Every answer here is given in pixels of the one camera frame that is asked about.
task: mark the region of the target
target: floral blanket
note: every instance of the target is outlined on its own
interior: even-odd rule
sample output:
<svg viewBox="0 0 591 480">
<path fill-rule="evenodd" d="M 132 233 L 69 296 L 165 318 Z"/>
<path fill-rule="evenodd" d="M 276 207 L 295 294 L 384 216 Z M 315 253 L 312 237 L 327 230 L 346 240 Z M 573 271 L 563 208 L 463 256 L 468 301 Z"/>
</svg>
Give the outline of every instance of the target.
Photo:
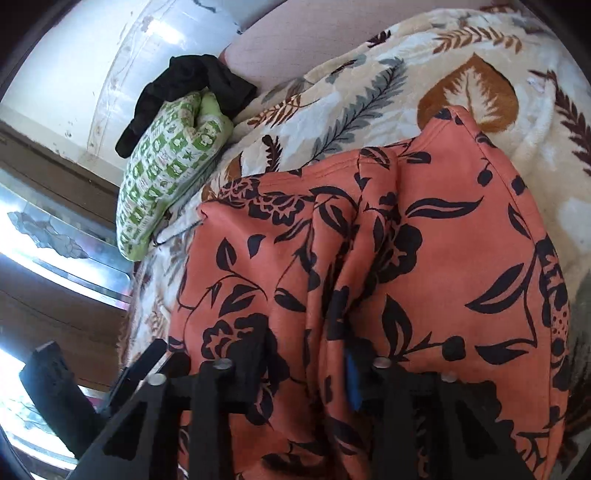
<svg viewBox="0 0 591 480">
<path fill-rule="evenodd" d="M 553 478 L 566 478 L 591 440 L 591 87 L 554 34 L 519 13 L 421 14 L 254 100 L 216 172 L 170 212 L 160 246 L 142 263 L 122 362 L 153 336 L 167 336 L 197 207 L 225 183 L 415 137 L 449 105 L 465 107 L 511 159 L 524 181 L 513 187 L 530 189 L 563 266 L 573 374 Z M 484 166 L 478 182 L 486 186 L 491 177 Z"/>
</svg>

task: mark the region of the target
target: cushion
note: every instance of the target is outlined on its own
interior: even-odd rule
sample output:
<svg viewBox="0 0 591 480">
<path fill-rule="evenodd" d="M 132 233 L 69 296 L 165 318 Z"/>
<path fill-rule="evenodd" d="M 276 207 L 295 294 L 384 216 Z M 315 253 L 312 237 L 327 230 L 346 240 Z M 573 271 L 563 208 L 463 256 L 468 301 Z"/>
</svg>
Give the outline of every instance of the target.
<svg viewBox="0 0 591 480">
<path fill-rule="evenodd" d="M 207 180 L 232 130 L 211 92 L 164 103 L 135 147 L 119 191 L 117 242 L 125 258 L 145 256 L 166 209 L 192 184 Z"/>
<path fill-rule="evenodd" d="M 270 90 L 347 53 L 382 30 L 434 8 L 473 8 L 491 0 L 288 0 L 224 52 L 231 71 Z"/>
</svg>

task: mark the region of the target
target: black clothing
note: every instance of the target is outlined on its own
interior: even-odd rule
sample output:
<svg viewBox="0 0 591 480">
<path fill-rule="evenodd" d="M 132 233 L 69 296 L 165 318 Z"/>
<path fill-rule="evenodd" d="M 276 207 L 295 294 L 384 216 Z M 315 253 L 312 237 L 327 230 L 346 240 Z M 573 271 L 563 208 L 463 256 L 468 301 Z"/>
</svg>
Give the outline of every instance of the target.
<svg viewBox="0 0 591 480">
<path fill-rule="evenodd" d="M 122 158 L 129 157 L 165 101 L 173 102 L 205 87 L 215 94 L 220 110 L 230 118 L 237 116 L 256 95 L 253 84 L 234 75 L 213 55 L 172 57 L 170 66 L 144 87 L 135 105 L 134 118 L 123 131 L 115 151 Z"/>
</svg>

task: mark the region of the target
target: screw head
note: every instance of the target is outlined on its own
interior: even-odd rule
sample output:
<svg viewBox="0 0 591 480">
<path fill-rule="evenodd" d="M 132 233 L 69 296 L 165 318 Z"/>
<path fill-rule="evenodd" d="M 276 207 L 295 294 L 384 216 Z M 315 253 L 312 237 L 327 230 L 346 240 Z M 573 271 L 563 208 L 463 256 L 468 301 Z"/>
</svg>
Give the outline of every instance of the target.
<svg viewBox="0 0 591 480">
<path fill-rule="evenodd" d="M 445 383 L 454 383 L 457 381 L 457 374 L 455 372 L 446 372 L 441 374 L 441 380 Z"/>
<path fill-rule="evenodd" d="M 166 382 L 166 375 L 164 374 L 154 374 L 148 377 L 148 383 L 157 387 L 158 385 L 162 385 Z"/>
<path fill-rule="evenodd" d="M 392 361 L 386 356 L 377 356 L 374 358 L 373 366 L 377 370 L 386 370 L 392 366 Z"/>
<path fill-rule="evenodd" d="M 216 370 L 230 370 L 234 366 L 234 362 L 230 358 L 218 358 L 213 363 Z"/>
</svg>

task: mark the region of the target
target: orange floral fabric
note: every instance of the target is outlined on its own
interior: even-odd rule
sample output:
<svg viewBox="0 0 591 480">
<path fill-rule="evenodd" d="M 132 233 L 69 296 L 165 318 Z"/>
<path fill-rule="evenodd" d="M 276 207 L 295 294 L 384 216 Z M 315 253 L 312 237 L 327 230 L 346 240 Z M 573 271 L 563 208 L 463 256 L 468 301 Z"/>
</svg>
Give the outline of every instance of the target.
<svg viewBox="0 0 591 480">
<path fill-rule="evenodd" d="M 267 332 L 258 401 L 231 418 L 236 473 L 371 477 L 346 393 L 354 343 L 487 385 L 517 452 L 548 478 L 568 395 L 564 279 L 532 195 L 464 109 L 408 141 L 236 180 L 200 214 L 170 349 L 198 372 Z M 186 451 L 186 429 L 181 440 Z"/>
</svg>

